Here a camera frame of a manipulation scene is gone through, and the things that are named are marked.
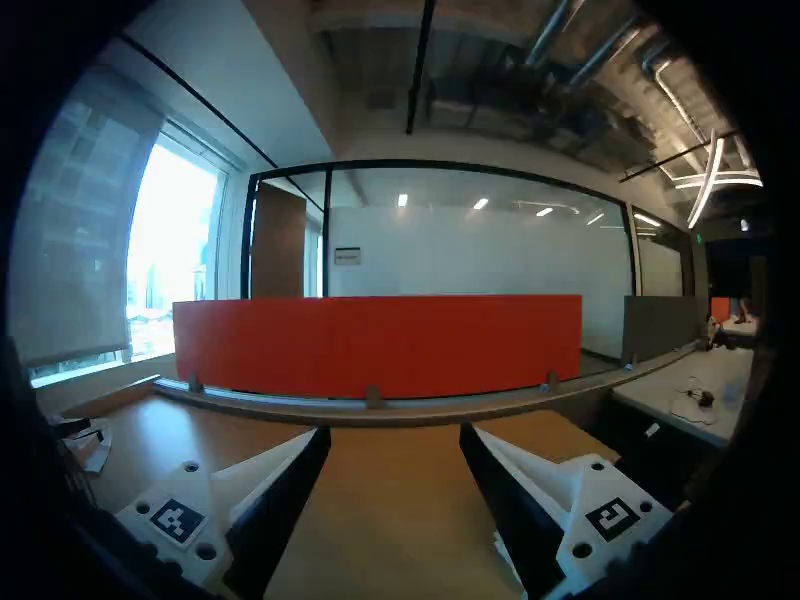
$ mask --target gray partition panel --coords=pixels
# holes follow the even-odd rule
[[[702,334],[694,296],[626,296],[622,358],[648,360]]]

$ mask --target ceiling duct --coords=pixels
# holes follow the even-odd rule
[[[475,103],[468,84],[438,79],[429,86],[428,122],[433,127],[458,127],[483,135],[542,144],[609,173],[647,164],[653,143],[636,119],[624,119],[585,102],[548,115],[520,106],[513,90],[484,89]]]
[[[542,64],[558,35],[566,29],[584,2],[585,0],[558,0],[553,14],[550,15],[525,58],[526,65],[538,67]]]
[[[642,18],[639,15],[630,17],[578,69],[569,80],[569,83],[567,83],[567,89],[569,91],[576,90],[592,79],[600,69],[630,44],[641,31]]]
[[[645,77],[658,86],[661,92],[675,107],[675,110],[678,111],[681,119],[683,119],[683,122],[686,123],[686,126],[697,138],[697,141],[703,144],[706,143],[708,139],[706,139],[703,131],[686,110],[686,107],[681,103],[675,92],[673,92],[664,82],[664,78],[662,76],[664,69],[672,64],[672,60],[676,57],[676,53],[675,46],[672,44],[672,42],[665,38],[656,39],[645,49],[642,55],[642,73],[645,75]]]

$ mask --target curved light fixture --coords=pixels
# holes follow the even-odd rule
[[[717,177],[728,177],[728,176],[747,176],[750,177],[758,177],[758,171],[755,169],[749,169],[747,171],[719,171],[717,173]],[[702,181],[705,177],[705,173],[695,173],[694,175],[681,175],[680,177],[673,177],[672,181]]]
[[[722,150],[725,147],[725,139],[717,139],[717,132],[711,132],[711,155],[708,157],[708,164],[706,165],[706,174],[703,178],[703,185],[697,194],[697,200],[694,202],[692,212],[689,213],[689,229],[697,225],[700,215],[703,214],[703,209],[706,207],[708,197],[711,195],[711,189],[714,187],[714,180],[719,171],[719,163],[722,160]]]
[[[764,187],[764,184],[761,182],[760,179],[748,179],[744,177],[734,177],[733,179],[727,178],[719,178],[714,180],[714,185],[725,185],[727,183],[740,183],[742,185],[755,185],[758,187]],[[676,185],[676,190],[683,190],[690,187],[701,187],[703,185],[702,181],[690,181],[689,183],[682,183],[680,185]]]

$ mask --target wooden desk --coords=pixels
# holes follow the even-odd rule
[[[733,435],[739,419],[752,362],[753,351],[744,348],[693,352],[663,369],[615,387],[613,394],[614,398],[678,429],[716,446],[724,446]],[[699,381],[690,381],[692,376]],[[737,403],[733,408],[724,402],[728,385],[738,388]],[[676,402],[690,402],[680,390],[694,387],[714,394],[716,422],[711,425],[691,423],[672,414]]]
[[[93,482],[116,511],[183,460],[212,470],[306,430],[149,397],[109,415],[114,441]],[[555,461],[609,448],[547,410],[478,424]],[[455,425],[334,429],[331,451],[267,598],[514,598],[494,522]]]

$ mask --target cable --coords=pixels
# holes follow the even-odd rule
[[[705,421],[705,420],[690,419],[689,417],[685,417],[684,415],[680,415],[680,414],[676,413],[675,412],[675,398],[674,397],[672,398],[672,400],[669,403],[669,412],[670,412],[670,414],[678,417],[679,419],[683,419],[687,423],[700,424],[700,425],[713,425],[714,423],[717,422],[717,412],[713,408],[709,407],[709,409],[706,409],[706,408],[700,406],[700,400],[702,400],[703,394],[706,392],[706,390],[703,389],[703,382],[700,380],[699,377],[695,377],[694,375],[690,375],[689,378],[688,378],[688,381],[691,382],[692,379],[694,379],[697,382],[697,384],[699,384],[699,385],[694,385],[693,386],[691,383],[689,383],[687,389],[679,390],[678,388],[675,388],[675,391],[680,393],[680,394],[685,394],[687,397],[689,397],[693,401],[695,401],[697,403],[698,410],[700,410],[700,411],[708,410],[711,414],[713,414],[714,420],[713,421]]]

